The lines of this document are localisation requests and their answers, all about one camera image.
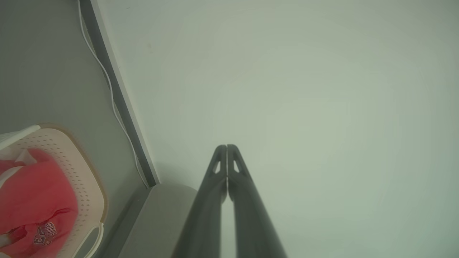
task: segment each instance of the red cloth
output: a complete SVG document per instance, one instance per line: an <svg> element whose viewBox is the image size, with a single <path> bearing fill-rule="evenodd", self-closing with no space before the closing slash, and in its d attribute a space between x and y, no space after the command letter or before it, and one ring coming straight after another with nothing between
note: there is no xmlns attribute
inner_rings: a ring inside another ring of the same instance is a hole
<svg viewBox="0 0 459 258"><path fill-rule="evenodd" d="M78 204L72 186L54 159L39 149L0 188L0 234L12 244L0 248L11 258L53 258L64 245ZM23 163L0 161L0 174Z"/></svg>

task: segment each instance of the white cable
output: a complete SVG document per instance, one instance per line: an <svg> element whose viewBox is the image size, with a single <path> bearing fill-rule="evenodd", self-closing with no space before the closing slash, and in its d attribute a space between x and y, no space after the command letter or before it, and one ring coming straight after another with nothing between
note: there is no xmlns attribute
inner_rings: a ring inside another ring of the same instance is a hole
<svg viewBox="0 0 459 258"><path fill-rule="evenodd" d="M142 177L142 174L140 173L140 169L139 169L139 166L137 164L137 155L135 154L134 145L132 144L131 138L129 138L128 132L126 132L126 129L123 127L123 123L121 123L121 120L119 119L118 115L116 114L115 101L113 99L113 88L112 88L112 82L110 81L110 77L108 77L107 70L105 70L105 67L102 65L101 61L95 55L94 51L92 50L91 46L89 45L88 40L86 39L86 35L84 34L83 18L81 17L80 0L78 0L78 16L80 18L80 28L81 28L81 33L83 34L84 41L86 42L86 45L88 46L89 50L91 51L92 56L97 60L97 62L101 66L102 70L104 70L105 76L107 77L108 87L110 87L110 98L112 100L113 114L115 114L115 117L116 117L116 120L118 121L119 126L121 126L121 129L123 129L124 134L126 135L126 137L129 140L129 144L131 145L131 148L132 148L132 153L134 154L135 168L137 169L137 172L139 173L140 179L142 179L142 182L144 183L145 187L148 188L148 184L144 181L144 179Z"/></svg>

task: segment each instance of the white wall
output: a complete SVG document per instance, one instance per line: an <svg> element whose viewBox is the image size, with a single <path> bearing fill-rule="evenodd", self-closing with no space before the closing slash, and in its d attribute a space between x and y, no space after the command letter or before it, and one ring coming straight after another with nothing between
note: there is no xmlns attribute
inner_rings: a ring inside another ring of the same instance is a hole
<svg viewBox="0 0 459 258"><path fill-rule="evenodd" d="M291 258L459 255L457 3L99 3L162 182L234 143Z"/></svg>

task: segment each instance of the basket handle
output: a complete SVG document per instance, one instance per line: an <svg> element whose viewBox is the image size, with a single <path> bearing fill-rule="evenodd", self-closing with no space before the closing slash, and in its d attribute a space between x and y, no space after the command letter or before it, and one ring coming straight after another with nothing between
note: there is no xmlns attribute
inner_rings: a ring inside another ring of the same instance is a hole
<svg viewBox="0 0 459 258"><path fill-rule="evenodd" d="M86 239L92 233L92 231L95 230L96 228L99 228L99 233L97 234L97 239L95 240L94 245L91 247L89 252L84 256L84 258L91 258L94 255L94 253L96 252L97 248L99 247L99 245L102 242L102 237L104 236L104 224L102 222L100 222L98 225L92 227L91 230L89 230L88 234L84 237L83 241L81 241L80 246L75 251L75 254L73 255L74 257L78 253L78 250L81 248L83 243L86 241Z"/></svg>

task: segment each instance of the beige laundry basket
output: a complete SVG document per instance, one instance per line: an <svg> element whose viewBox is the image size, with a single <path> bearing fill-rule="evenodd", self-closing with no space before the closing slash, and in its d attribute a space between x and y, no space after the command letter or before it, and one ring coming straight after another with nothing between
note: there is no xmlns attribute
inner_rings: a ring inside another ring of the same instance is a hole
<svg viewBox="0 0 459 258"><path fill-rule="evenodd" d="M94 167L74 138L56 125L41 124L0 135L0 150L7 146L12 149L44 150L57 161L72 185L78 201L78 217L57 257L75 257L90 233L98 228L97 240L85 257L94 255L104 233L106 195Z"/></svg>

